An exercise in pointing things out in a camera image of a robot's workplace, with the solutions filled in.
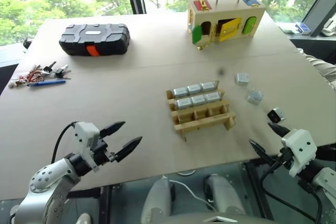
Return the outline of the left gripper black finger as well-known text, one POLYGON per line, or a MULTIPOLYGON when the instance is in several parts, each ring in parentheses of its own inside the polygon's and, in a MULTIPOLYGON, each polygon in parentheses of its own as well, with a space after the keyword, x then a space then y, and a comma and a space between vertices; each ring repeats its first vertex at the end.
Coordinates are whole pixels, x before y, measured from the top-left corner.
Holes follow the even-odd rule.
POLYGON ((130 141, 128 141, 123 148, 115 154, 115 161, 120 162, 131 154, 135 148, 140 144, 142 136, 138 136, 130 141))
POLYGON ((114 122, 109 126, 106 126, 105 128, 100 130, 100 137, 105 138, 107 136, 112 135, 116 131, 118 131, 123 125, 125 124, 125 121, 118 121, 114 122))

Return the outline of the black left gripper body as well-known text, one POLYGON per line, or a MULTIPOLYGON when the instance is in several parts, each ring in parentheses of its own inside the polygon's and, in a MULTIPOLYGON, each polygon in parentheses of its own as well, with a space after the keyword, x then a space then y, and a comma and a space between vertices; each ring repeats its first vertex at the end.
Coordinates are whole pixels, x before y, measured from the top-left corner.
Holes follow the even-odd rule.
POLYGON ((90 150, 93 152, 93 160, 97 166, 116 161, 116 154, 109 152, 107 147, 107 143, 101 137, 98 137, 97 141, 91 146, 90 150))

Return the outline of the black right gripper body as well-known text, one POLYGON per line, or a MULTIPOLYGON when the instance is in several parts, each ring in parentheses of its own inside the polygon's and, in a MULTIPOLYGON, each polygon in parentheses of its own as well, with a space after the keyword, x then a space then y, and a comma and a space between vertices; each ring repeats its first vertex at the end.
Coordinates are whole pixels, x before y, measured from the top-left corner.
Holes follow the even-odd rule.
POLYGON ((291 164, 293 162, 293 157, 294 154, 290 148, 288 147, 281 148, 280 153, 277 155, 275 159, 273 169, 277 169, 280 166, 284 166, 286 169, 290 169, 291 164))

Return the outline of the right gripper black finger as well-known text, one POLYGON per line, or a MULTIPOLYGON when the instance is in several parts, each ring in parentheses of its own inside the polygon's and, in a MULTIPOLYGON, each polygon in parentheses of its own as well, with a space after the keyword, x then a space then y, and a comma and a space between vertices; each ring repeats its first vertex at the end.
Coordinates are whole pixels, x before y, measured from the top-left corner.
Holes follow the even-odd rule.
POLYGON ((288 128, 278 125, 277 123, 269 122, 268 125, 280 137, 284 137, 289 133, 288 128))
POLYGON ((269 156, 261 145, 259 145, 256 141, 250 138, 248 140, 249 140, 250 145, 254 149, 254 151, 264 162, 266 162, 270 167, 273 167, 273 168, 279 167, 279 163, 275 159, 273 159, 271 156, 269 156))

